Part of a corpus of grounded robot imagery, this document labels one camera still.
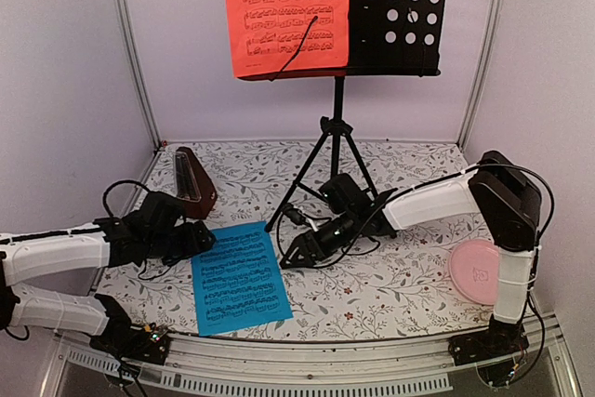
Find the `brown wooden metronome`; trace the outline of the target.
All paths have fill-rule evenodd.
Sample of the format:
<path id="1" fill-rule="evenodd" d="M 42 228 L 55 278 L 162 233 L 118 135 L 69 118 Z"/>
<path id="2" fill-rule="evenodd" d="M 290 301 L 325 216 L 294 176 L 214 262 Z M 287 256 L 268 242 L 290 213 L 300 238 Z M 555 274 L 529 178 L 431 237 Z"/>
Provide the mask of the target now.
<path id="1" fill-rule="evenodd" d="M 179 147 L 174 154 L 174 174 L 177 197 L 182 201 L 188 218 L 205 220 L 218 194 L 193 150 Z"/>

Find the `blue sheet music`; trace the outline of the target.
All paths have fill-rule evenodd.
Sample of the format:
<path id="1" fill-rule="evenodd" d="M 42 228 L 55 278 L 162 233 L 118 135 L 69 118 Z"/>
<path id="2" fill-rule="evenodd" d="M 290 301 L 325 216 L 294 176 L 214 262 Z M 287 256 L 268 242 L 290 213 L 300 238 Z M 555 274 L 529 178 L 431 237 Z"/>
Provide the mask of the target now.
<path id="1" fill-rule="evenodd" d="M 192 258 L 198 335 L 217 336 L 293 317 L 266 223 L 214 230 L 216 242 Z"/>

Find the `red sheet music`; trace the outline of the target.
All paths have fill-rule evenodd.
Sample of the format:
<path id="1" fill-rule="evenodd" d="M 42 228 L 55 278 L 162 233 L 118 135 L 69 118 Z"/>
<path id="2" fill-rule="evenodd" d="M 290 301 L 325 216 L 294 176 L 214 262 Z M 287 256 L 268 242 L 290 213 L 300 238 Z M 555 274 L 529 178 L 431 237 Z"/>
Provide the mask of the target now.
<path id="1" fill-rule="evenodd" d="M 237 78 L 344 67 L 350 0 L 226 0 Z"/>

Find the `black music stand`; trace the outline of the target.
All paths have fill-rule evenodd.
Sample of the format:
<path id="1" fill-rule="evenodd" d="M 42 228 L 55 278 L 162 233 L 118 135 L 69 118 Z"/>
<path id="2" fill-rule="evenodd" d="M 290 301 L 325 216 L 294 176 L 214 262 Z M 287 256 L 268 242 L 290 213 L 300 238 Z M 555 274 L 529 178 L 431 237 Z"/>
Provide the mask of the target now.
<path id="1" fill-rule="evenodd" d="M 331 144 L 330 175 L 339 172 L 340 147 L 347 143 L 367 190 L 377 193 L 364 159 L 356 148 L 348 116 L 357 107 L 344 103 L 352 99 L 359 77 L 431 77 L 440 73 L 440 42 L 445 0 L 350 0 L 349 60 L 344 68 L 292 71 L 284 78 L 332 76 L 335 82 L 333 113 L 320 120 L 321 136 L 281 200 L 286 205 L 294 192 L 315 191 L 303 179 L 326 142 Z"/>

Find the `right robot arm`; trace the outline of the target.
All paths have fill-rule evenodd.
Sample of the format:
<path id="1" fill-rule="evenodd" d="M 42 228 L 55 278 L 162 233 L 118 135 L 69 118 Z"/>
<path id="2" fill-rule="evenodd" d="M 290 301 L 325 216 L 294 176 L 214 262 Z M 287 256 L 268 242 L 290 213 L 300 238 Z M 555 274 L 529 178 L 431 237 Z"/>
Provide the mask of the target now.
<path id="1" fill-rule="evenodd" d="M 283 252 L 283 269 L 325 269 L 346 257 L 360 237 L 390 236 L 418 224 L 479 214 L 498 249 L 496 302 L 481 348 L 499 356 L 521 335 L 522 318 L 536 280 L 537 251 L 550 224 L 542 203 L 554 198 L 536 172 L 501 152 L 486 152 L 465 169 L 405 190 L 371 197 L 341 173 L 319 194 L 335 218 L 297 236 Z"/>

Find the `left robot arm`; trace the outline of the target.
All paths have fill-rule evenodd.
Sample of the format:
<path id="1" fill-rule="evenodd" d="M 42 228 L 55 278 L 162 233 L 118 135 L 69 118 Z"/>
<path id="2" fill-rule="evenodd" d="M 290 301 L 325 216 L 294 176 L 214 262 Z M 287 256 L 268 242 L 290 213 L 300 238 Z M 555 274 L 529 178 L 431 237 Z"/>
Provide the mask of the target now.
<path id="1" fill-rule="evenodd" d="M 78 297 L 30 287 L 32 278 L 85 268 L 142 266 L 158 259 L 172 267 L 212 248 L 214 234 L 189 221 L 182 202 L 148 192 L 139 209 L 108 215 L 85 225 L 53 232 L 9 234 L 1 239 L 1 328 L 41 326 L 84 333 L 96 350 L 116 359 L 162 361 L 169 346 L 156 324 L 133 325 L 115 298 Z"/>

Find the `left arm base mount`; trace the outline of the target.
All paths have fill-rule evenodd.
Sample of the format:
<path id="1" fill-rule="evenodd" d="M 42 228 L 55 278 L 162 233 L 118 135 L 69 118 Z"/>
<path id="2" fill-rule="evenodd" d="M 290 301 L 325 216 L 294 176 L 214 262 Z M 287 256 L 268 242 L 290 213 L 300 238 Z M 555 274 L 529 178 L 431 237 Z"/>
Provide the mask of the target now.
<path id="1" fill-rule="evenodd" d="M 116 360 L 135 360 L 164 365 L 171 338 L 157 329 L 108 323 L 101 335 L 91 336 L 89 346 L 109 353 Z"/>

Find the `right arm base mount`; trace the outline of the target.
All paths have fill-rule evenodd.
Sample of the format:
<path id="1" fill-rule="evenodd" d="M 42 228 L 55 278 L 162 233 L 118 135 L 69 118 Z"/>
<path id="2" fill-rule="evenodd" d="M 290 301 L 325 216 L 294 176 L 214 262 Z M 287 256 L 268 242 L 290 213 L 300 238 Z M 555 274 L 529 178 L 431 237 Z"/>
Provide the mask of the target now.
<path id="1" fill-rule="evenodd" d="M 477 372 L 492 388 L 507 387 L 526 360 L 529 347 L 522 323 L 507 324 L 491 319 L 487 329 L 448 339 L 448 351 L 455 365 L 490 361 Z"/>

